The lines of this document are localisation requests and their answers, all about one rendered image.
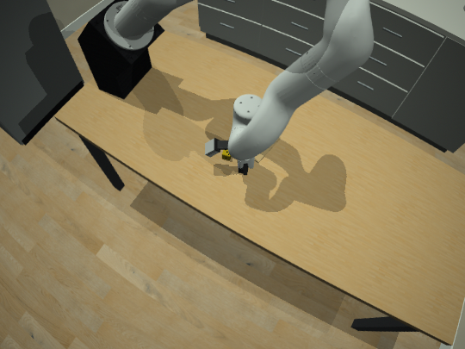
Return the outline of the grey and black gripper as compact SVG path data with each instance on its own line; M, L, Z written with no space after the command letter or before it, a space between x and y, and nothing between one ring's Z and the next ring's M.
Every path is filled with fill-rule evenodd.
M247 160L238 160L239 173L243 173L244 175L247 175L248 168L252 169L254 167L254 159L255 157L251 159L247 159Z

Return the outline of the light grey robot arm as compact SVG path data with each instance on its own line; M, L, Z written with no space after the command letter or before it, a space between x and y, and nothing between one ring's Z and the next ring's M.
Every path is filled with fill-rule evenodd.
M104 27L118 47L139 50L151 41L152 26L192 1L121 1L106 12ZM233 158L247 160L262 153L281 136L296 109L362 66L373 47L369 0L326 0L322 40L278 75L263 99L252 94L238 97L229 140L213 138L205 143L205 155L228 150Z

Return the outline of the yellow die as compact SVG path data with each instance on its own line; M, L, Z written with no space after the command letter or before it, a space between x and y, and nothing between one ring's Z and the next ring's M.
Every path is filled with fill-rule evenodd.
M230 160L231 157L232 157L232 156L231 157L230 156L231 155L229 154L228 150L223 150L223 153L222 153L222 158L223 159Z

